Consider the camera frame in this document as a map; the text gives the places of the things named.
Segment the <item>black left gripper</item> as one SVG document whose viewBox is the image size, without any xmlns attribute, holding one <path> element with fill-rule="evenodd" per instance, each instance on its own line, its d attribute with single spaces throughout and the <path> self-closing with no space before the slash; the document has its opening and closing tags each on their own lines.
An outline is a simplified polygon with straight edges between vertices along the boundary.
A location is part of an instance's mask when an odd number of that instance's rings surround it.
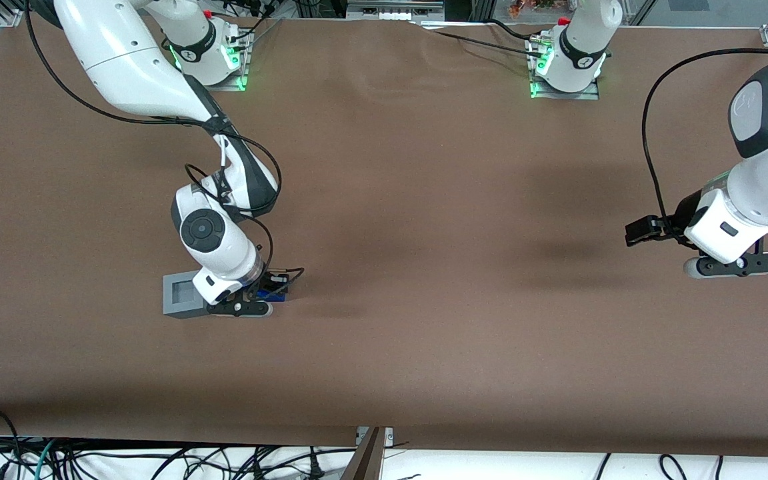
<svg viewBox="0 0 768 480">
<path fill-rule="evenodd" d="M 685 230 L 696 222 L 702 192 L 700 189 L 687 195 L 677 204 L 673 215 L 643 217 L 625 226 L 625 245 L 631 248 L 644 242 L 673 241 L 677 244 L 692 244 Z"/>
</svg>

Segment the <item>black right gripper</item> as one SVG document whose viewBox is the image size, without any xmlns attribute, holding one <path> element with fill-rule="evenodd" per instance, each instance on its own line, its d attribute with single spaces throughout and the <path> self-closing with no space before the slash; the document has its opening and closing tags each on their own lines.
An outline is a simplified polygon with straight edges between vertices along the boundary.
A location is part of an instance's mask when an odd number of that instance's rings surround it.
<svg viewBox="0 0 768 480">
<path fill-rule="evenodd" d="M 280 303 L 285 303 L 292 291 L 291 274 L 284 269 L 266 271 L 252 285 L 245 288 L 245 301 L 261 301 L 260 295 L 279 295 Z"/>
</svg>

